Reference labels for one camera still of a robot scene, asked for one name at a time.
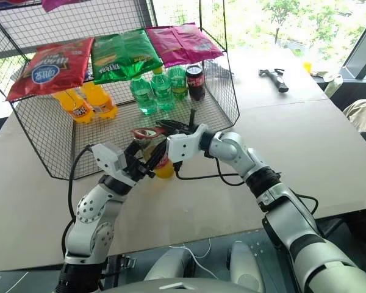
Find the black cable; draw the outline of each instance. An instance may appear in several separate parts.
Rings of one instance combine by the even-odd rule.
[[[313,207],[313,209],[310,212],[313,215],[318,208],[318,200],[314,197],[310,197],[307,195],[301,195],[301,194],[296,194],[296,193],[295,193],[295,195],[299,198],[306,198],[307,200],[313,200],[315,202],[315,206]]]
[[[62,237],[61,237],[61,249],[62,249],[62,255],[65,258],[65,253],[66,253],[66,245],[65,245],[65,238],[66,238],[66,234],[68,233],[68,230],[70,228],[70,226],[74,223],[74,219],[71,219],[69,221],[69,223],[66,225],[63,233],[62,233]]]
[[[119,275],[121,272],[115,272],[115,273],[105,273],[102,275],[102,279],[105,279],[105,278],[108,278],[108,277],[114,277],[114,276],[117,276]]]
[[[313,207],[313,210],[311,210],[311,214],[313,215],[315,213],[315,211],[318,208],[318,200],[314,197],[310,197],[308,195],[302,195],[302,194],[298,194],[296,193],[293,189],[289,188],[294,194],[295,196],[300,200],[300,202],[302,202],[302,204],[305,206],[305,208],[307,208],[307,206],[305,205],[305,203],[301,200],[302,198],[306,198],[307,200],[313,200],[315,202],[315,206]]]
[[[73,178],[74,178],[74,170],[76,169],[76,165],[79,162],[81,156],[86,152],[86,151],[92,151],[91,150],[92,145],[86,145],[85,148],[77,155],[77,157],[75,158],[75,160],[73,161],[73,165],[71,167],[71,172],[69,174],[69,185],[68,185],[68,209],[69,209],[69,213],[71,215],[71,220],[69,221],[69,223],[66,225],[63,233],[62,233],[62,237],[61,237],[61,249],[62,249],[62,255],[63,257],[65,257],[65,253],[66,253],[66,245],[65,245],[65,238],[66,238],[66,234],[68,233],[68,230],[70,228],[70,226],[74,223],[74,221],[76,220],[76,215],[74,214],[73,211],[73,205],[72,205],[72,187],[73,187]]]
[[[177,177],[177,179],[180,180],[198,180],[198,179],[207,179],[207,178],[216,178],[216,177],[220,177],[219,174],[216,175],[207,175],[207,176],[198,176],[198,177],[181,177],[179,175],[179,171],[175,170],[175,175]],[[237,173],[228,173],[228,174],[222,174],[222,176],[238,176],[239,174]]]
[[[98,282],[98,287],[99,287],[100,291],[103,291],[104,290],[104,286],[102,284],[102,281],[99,281]]]
[[[71,215],[71,218],[76,218],[76,215],[73,211],[73,205],[72,205],[72,186],[73,186],[73,178],[74,178],[74,170],[76,169],[76,165],[79,162],[79,159],[86,151],[92,151],[91,150],[92,145],[86,145],[85,148],[77,155],[75,160],[73,161],[73,165],[71,167],[71,173],[69,174],[69,186],[68,186],[68,208],[69,213]]]
[[[221,180],[225,183],[225,184],[227,184],[227,185],[229,185],[229,186],[240,186],[240,185],[243,185],[245,182],[244,181],[242,181],[242,182],[240,182],[240,183],[230,183],[230,182],[227,182],[226,180],[225,180],[225,178],[224,178],[224,174],[222,174],[222,172],[221,172],[221,167],[220,167],[220,161],[215,157],[215,163],[217,164],[217,171],[218,171],[218,175],[220,176],[220,178],[221,178]]]

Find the pink chip bag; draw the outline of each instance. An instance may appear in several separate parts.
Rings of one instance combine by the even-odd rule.
[[[85,2],[89,0],[42,0],[42,7],[46,12],[53,10],[61,5]]]
[[[146,29],[165,67],[214,59],[223,53],[195,26],[160,26]]]

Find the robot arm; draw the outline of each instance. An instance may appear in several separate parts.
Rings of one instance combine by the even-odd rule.
[[[143,163],[135,157],[140,145],[133,141],[125,151],[112,143],[92,147],[98,166],[107,174],[77,204],[76,221],[68,235],[64,264],[56,293],[88,293],[98,290],[114,224],[127,193],[151,171],[165,154],[165,142],[158,144]]]
[[[172,162],[190,159],[204,151],[232,166],[256,197],[265,213],[263,226],[276,248],[286,250],[303,292],[366,292],[366,273],[334,244],[320,236],[305,205],[242,137],[233,132],[212,132],[206,125],[183,125],[161,120]],[[135,158],[140,149],[132,142],[125,151],[111,144],[93,147],[98,165],[106,171],[99,184],[77,205],[76,222],[68,236],[68,249],[56,293],[87,293],[98,290],[102,266],[114,234],[114,223],[127,193],[164,156],[159,144],[151,158]]]
[[[193,134],[169,136],[167,150],[173,162],[204,151],[236,170],[265,213],[262,223],[272,243],[290,254],[303,292],[366,292],[366,273],[320,236],[309,210],[240,135],[199,125]]]

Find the green chip bag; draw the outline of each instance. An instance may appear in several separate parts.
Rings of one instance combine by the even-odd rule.
[[[95,84],[128,81],[162,66],[144,29],[96,38],[91,57]]]

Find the hammer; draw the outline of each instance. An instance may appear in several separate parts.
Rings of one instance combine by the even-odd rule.
[[[274,83],[276,88],[280,93],[285,93],[289,90],[289,88],[285,85],[283,81],[282,75],[285,69],[275,68],[274,71],[270,71],[268,69],[259,70],[259,76],[266,75],[268,76],[271,81]]]

